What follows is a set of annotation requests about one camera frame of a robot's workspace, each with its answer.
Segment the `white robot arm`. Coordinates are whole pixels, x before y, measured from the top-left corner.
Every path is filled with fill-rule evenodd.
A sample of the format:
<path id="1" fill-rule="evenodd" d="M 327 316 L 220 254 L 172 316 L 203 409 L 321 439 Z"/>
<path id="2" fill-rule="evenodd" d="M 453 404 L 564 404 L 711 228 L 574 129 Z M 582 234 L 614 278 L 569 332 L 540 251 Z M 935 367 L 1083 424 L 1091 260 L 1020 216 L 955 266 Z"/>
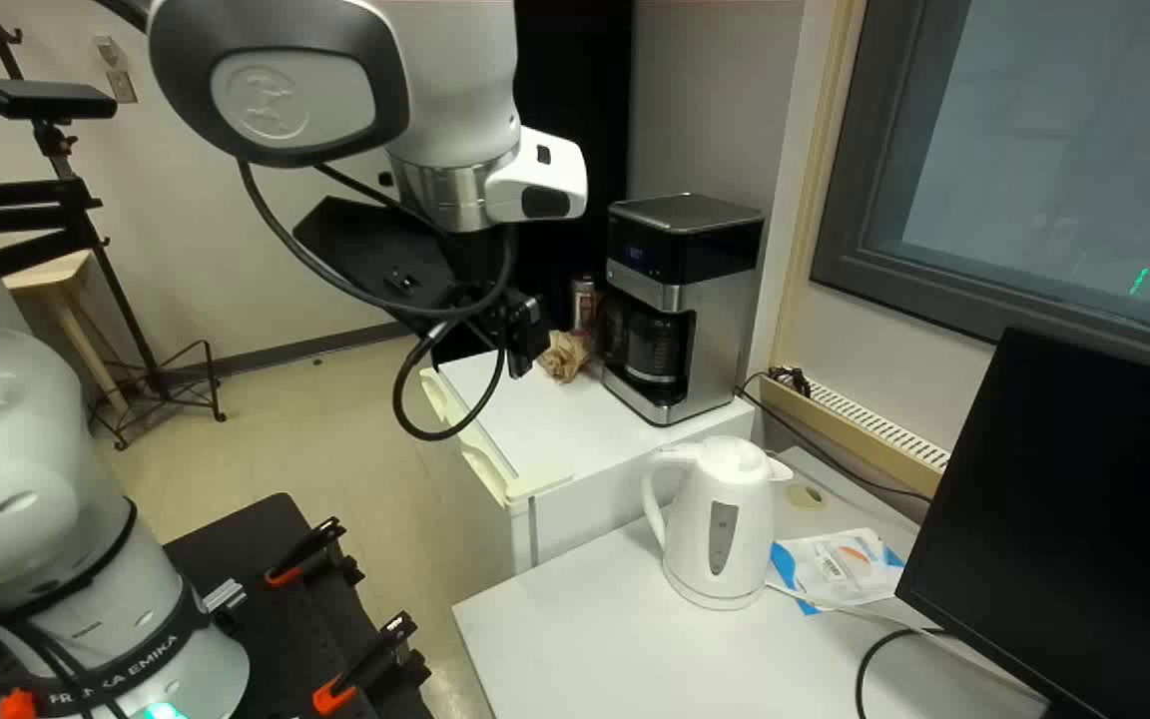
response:
<path id="1" fill-rule="evenodd" d="M 160 91 L 248 175 L 384 152 L 433 234 L 574 218 L 582 147 L 518 121 L 510 0 L 134 0 Z M 0 332 L 0 638 L 56 719 L 236 719 L 248 650 L 79 439 L 64 360 Z"/>

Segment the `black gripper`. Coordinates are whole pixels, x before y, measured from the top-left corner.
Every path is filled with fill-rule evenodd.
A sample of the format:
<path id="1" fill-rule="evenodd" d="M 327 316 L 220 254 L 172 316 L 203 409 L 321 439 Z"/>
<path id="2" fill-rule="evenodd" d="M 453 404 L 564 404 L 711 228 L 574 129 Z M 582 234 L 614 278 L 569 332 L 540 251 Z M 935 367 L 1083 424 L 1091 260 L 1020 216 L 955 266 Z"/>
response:
<path id="1" fill-rule="evenodd" d="M 501 348 L 509 352 L 509 373 L 518 380 L 546 352 L 546 316 L 536 294 L 509 294 L 501 302 Z"/>

